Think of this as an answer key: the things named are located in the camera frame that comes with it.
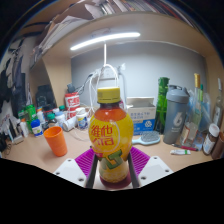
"gray bottle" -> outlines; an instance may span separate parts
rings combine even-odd
[[[168,85],[168,88],[163,142],[175,144],[184,125],[190,95],[185,87]]]

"box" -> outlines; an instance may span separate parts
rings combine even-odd
[[[134,123],[134,135],[153,131],[156,117],[154,97],[127,97],[127,112]]]

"ceiling light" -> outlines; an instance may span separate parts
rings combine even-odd
[[[106,40],[113,40],[113,39],[119,39],[119,38],[129,38],[129,37],[139,37],[139,36],[140,36],[140,33],[136,33],[136,32],[106,35],[106,36],[102,36],[102,37],[98,37],[98,38],[95,38],[95,39],[92,39],[92,40],[85,41],[81,44],[77,44],[77,45],[71,47],[70,50],[74,51],[74,50],[77,50],[81,47],[85,47],[85,46],[88,46],[90,44],[95,44],[95,43],[106,41]]]

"clothes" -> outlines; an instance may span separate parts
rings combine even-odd
[[[19,63],[16,67],[16,71],[13,74],[13,88],[12,88],[12,94],[21,94],[21,88],[22,88],[22,73],[21,73],[21,65],[22,65],[23,56],[20,57]]]
[[[13,64],[16,60],[16,55],[12,55],[9,66],[6,70],[6,76],[8,77],[8,82],[7,82],[7,86],[8,88],[11,88],[13,85],[13,81],[12,81],[12,68],[13,68]]]
[[[8,77],[6,76],[6,70],[8,68],[9,62],[10,59],[6,62],[6,67],[1,72],[0,76],[0,113],[2,112],[4,100],[6,100],[6,102],[8,103],[11,97],[11,89],[7,86]]]
[[[22,86],[19,88],[19,94],[11,95],[11,106],[13,116],[18,118],[18,112],[26,106],[26,90],[25,90],[25,79],[26,74],[21,73]]]

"bottle label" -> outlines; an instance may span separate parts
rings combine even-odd
[[[127,158],[132,147],[133,121],[127,114],[120,121],[104,122],[94,115],[90,120],[89,138],[99,161],[99,173],[107,182],[116,183],[128,174]]]
[[[210,154],[214,145],[215,145],[215,142],[211,142],[208,135],[207,135],[206,138],[205,138],[204,144],[203,144],[203,148],[204,148],[205,153]]]
[[[182,134],[181,134],[181,138],[183,139],[182,140],[183,143],[186,143],[189,132],[190,132],[190,129],[186,125],[184,125],[183,131],[182,131]]]
[[[78,126],[80,129],[86,129],[88,127],[88,122],[86,117],[78,118]]]
[[[220,108],[216,106],[215,114],[214,114],[214,118],[213,118],[213,123],[215,123],[216,125],[218,125],[219,116],[220,116]]]

